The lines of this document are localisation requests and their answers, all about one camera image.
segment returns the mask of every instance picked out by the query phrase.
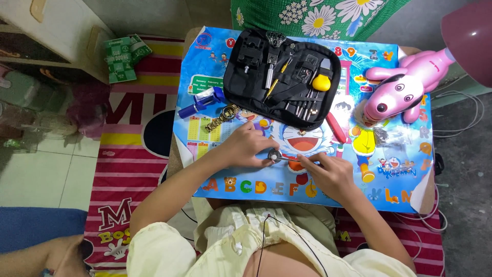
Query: green milk carton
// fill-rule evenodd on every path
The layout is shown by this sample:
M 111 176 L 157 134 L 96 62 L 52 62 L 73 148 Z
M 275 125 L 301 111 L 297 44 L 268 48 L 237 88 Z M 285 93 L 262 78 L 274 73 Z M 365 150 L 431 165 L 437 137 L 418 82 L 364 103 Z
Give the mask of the green milk carton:
M 118 83 L 136 80 L 130 53 L 130 38 L 125 36 L 104 42 L 106 46 L 106 62 L 109 67 L 109 82 Z

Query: letter m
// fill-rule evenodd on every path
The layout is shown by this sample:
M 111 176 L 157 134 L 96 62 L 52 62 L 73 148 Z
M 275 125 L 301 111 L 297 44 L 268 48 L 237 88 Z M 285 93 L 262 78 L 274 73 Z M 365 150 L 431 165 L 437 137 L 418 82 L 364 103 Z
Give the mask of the letter m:
M 97 212 L 99 212 L 102 217 L 102 225 L 99 226 L 99 231 L 113 228 L 115 226 L 115 222 L 118 225 L 124 225 L 130 222 L 130 202 L 131 197 L 123 199 L 116 213 L 111 206 L 98 208 Z

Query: bare belly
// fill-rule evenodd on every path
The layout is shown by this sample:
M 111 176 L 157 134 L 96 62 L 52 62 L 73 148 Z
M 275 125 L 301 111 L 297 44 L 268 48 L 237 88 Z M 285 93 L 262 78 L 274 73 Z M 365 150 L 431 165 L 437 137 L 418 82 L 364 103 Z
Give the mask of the bare belly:
M 249 258 L 243 277 L 256 277 L 261 249 Z M 259 277 L 320 277 L 314 265 L 297 247 L 280 242 L 263 249 Z

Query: black zippered case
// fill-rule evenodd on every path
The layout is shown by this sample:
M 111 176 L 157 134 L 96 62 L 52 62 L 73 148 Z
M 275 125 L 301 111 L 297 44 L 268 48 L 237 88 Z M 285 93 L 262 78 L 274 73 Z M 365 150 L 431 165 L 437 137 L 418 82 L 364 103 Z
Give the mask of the black zippered case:
M 265 84 L 272 64 L 267 61 L 275 60 L 275 56 L 277 62 L 272 83 L 276 79 L 279 81 L 265 99 L 268 92 Z M 289 58 L 292 59 L 291 63 L 280 73 Z M 329 70 L 320 67 L 323 59 L 330 60 Z M 239 35 L 232 49 L 224 74 L 224 94 L 230 102 L 243 109 L 308 131 L 318 128 L 328 115 L 337 92 L 340 72 L 340 60 L 325 46 L 286 38 L 279 47 L 273 47 L 265 30 L 246 29 Z M 311 97 L 307 97 L 312 89 L 310 81 L 313 73 L 316 73 L 315 76 L 320 73 L 328 76 L 331 86 L 326 92 L 313 90 Z M 295 114 L 296 106 L 304 108 L 299 117 Z M 304 120 L 306 109 L 308 113 L 311 110 L 317 112 L 311 113 L 309 119 Z

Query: lamp shade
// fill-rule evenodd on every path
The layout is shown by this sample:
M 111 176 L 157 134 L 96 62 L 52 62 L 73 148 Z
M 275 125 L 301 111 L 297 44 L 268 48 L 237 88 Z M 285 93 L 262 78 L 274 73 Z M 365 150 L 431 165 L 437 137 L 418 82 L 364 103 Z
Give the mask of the lamp shade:
M 478 83 L 492 87 L 492 1 L 468 4 L 441 21 L 444 43 Z

